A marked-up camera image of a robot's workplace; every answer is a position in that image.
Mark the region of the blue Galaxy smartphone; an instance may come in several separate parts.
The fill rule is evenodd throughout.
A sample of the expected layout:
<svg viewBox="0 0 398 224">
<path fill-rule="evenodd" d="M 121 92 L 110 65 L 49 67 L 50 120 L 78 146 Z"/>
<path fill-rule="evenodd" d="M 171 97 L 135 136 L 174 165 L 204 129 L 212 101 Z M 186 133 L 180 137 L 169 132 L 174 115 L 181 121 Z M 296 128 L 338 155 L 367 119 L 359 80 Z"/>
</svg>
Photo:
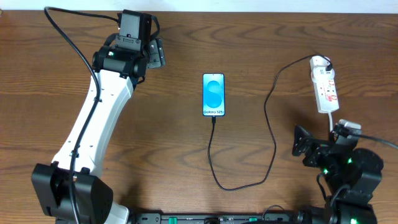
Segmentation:
<svg viewBox="0 0 398 224">
<path fill-rule="evenodd" d="M 225 84 L 222 73 L 203 74 L 203 116 L 225 115 Z"/>
</svg>

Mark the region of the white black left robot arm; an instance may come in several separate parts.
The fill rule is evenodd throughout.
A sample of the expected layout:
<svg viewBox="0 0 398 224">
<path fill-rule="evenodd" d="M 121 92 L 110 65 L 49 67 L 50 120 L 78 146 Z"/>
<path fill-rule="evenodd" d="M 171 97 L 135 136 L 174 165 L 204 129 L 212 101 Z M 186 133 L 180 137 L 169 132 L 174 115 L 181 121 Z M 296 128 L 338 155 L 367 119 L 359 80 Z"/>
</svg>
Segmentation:
<svg viewBox="0 0 398 224">
<path fill-rule="evenodd" d="M 146 71 L 166 64 L 154 15 L 124 10 L 111 34 L 85 65 L 90 87 L 76 122 L 49 165 L 37 164 L 31 181 L 43 213 L 57 223 L 132 223 L 101 176 L 109 140 L 125 104 Z"/>
</svg>

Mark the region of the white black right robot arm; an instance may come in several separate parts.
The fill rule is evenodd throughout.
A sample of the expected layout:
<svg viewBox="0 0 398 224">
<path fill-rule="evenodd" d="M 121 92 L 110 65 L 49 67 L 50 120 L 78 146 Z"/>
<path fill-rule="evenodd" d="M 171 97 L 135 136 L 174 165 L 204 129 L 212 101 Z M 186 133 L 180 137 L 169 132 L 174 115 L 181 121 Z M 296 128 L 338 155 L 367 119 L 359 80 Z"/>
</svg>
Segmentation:
<svg viewBox="0 0 398 224">
<path fill-rule="evenodd" d="M 382 180 L 383 160 L 357 146 L 361 128 L 338 123 L 327 140 L 317 139 L 303 127 L 294 128 L 293 156 L 303 154 L 303 164 L 320 170 L 331 192 L 323 208 L 307 206 L 296 223 L 377 223 L 369 203 Z"/>
</svg>

